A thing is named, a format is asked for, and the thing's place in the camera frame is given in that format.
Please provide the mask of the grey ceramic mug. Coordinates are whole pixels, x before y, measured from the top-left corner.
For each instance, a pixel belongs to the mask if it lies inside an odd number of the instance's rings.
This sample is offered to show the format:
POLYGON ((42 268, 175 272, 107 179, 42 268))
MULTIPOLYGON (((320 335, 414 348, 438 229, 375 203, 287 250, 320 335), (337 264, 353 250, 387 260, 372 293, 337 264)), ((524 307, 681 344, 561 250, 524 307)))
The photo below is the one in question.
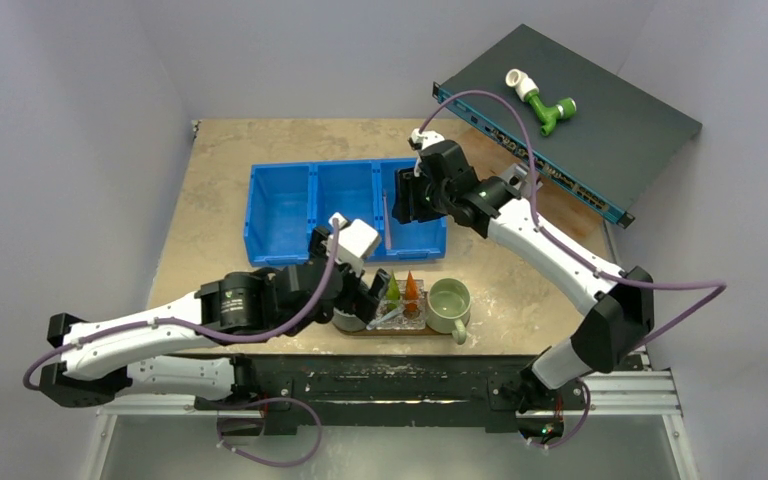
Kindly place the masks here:
POLYGON ((366 329, 367 324, 355 315, 335 310, 331 323, 340 331, 354 333, 366 329))

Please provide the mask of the brown oval wooden tray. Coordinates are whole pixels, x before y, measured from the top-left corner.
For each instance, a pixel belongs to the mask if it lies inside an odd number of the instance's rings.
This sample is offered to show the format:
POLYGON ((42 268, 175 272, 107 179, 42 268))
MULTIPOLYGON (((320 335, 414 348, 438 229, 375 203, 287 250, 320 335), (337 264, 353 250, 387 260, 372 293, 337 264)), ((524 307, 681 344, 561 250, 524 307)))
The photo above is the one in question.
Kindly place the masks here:
POLYGON ((443 333, 437 332, 431 328, 424 327, 422 329, 373 329, 373 330, 357 330, 348 331, 343 329, 336 329, 337 332, 354 337, 418 337, 418 336, 443 336, 443 333))

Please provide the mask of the blue plastic bin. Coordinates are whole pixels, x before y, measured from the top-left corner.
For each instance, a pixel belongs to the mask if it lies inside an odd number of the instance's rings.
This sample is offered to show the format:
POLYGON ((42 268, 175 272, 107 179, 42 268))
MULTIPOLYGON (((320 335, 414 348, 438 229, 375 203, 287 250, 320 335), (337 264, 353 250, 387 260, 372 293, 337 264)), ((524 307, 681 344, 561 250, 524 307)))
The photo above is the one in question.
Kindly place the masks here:
POLYGON ((382 241, 370 263, 435 261, 446 254, 447 223, 401 225, 390 215, 395 172, 412 158, 256 164, 251 168, 243 238, 253 266, 287 266, 308 259, 315 227, 335 212, 373 226, 382 241), (387 191, 392 248, 385 249, 382 189, 387 191))

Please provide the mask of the green toothpaste tube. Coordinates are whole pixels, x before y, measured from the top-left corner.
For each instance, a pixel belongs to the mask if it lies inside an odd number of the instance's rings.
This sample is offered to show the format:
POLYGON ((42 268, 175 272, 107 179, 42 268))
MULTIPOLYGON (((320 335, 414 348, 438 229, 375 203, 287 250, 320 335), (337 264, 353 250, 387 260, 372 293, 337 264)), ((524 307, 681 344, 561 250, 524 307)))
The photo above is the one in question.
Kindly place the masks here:
POLYGON ((390 273, 388 287, 385 293, 385 308, 391 312, 401 305, 401 291, 395 273, 390 273))

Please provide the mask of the orange toothpaste tube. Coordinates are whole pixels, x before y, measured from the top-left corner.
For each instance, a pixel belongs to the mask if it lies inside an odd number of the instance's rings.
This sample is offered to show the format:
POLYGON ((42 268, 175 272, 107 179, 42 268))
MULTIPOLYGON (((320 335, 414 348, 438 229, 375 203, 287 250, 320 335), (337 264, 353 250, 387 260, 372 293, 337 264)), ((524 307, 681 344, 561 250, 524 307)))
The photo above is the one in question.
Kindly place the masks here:
POLYGON ((407 316, 415 316, 419 311, 421 292, 411 272, 408 272, 403 294, 404 312, 407 316))

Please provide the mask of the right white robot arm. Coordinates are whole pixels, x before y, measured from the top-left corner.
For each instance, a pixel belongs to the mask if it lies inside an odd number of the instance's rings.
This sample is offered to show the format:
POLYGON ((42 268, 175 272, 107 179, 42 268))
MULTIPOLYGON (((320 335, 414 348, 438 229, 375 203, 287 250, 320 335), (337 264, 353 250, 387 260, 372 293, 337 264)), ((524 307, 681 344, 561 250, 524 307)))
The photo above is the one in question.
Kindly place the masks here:
POLYGON ((624 271, 532 212, 533 197, 497 176, 478 178, 461 146, 435 133, 410 141, 412 168, 395 175, 392 217, 401 224, 450 216, 513 252, 564 293, 583 320, 567 339, 521 372, 524 399, 544 407, 561 387, 591 372, 610 373, 652 331, 654 300, 642 268, 624 271))

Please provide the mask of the pale green ceramic mug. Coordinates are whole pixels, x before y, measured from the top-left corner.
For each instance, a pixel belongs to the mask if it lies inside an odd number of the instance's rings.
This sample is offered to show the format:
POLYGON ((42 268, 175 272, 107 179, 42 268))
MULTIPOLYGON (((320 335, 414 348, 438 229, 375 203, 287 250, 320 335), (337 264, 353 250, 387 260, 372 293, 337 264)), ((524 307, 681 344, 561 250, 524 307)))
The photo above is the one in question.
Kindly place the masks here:
POLYGON ((426 326, 439 334, 450 335, 457 345, 463 345, 468 337, 471 306, 471 294, 463 282, 440 279, 427 295, 426 326))

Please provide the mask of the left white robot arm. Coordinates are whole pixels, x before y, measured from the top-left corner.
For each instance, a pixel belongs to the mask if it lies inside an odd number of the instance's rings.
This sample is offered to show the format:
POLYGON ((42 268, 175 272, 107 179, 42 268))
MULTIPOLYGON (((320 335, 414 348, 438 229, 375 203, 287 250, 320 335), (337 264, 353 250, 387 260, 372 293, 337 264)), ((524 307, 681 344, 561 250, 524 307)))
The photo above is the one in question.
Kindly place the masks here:
POLYGON ((371 284, 362 279, 380 242, 363 221, 335 216, 330 226, 315 228, 302 264, 231 272, 165 305, 117 319, 54 315, 47 332, 53 349, 32 363, 23 384, 66 408, 135 394, 189 395, 247 408, 262 393, 250 360, 199 360, 180 352, 266 343, 337 315, 368 324, 390 281, 384 270, 371 284))

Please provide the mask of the clear acrylic holder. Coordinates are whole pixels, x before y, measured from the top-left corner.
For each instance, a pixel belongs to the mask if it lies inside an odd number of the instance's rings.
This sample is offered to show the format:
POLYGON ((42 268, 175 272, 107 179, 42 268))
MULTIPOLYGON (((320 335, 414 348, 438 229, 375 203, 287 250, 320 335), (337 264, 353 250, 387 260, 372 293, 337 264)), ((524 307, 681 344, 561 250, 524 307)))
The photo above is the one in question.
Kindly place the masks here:
MULTIPOLYGON (((403 304, 403 294, 404 294, 406 280, 397 280, 397 281, 401 291, 401 304, 403 304)), ((424 288, 423 280, 416 280, 416 282, 421 292, 421 299, 419 301, 418 314, 415 316, 407 316, 403 311, 399 317, 382 324, 377 329, 415 330, 415 329, 422 329, 425 327, 425 322, 427 317, 427 291, 424 288)), ((383 312, 384 308, 385 308, 385 298, 382 300, 382 302, 378 306, 378 315, 380 315, 383 312)))

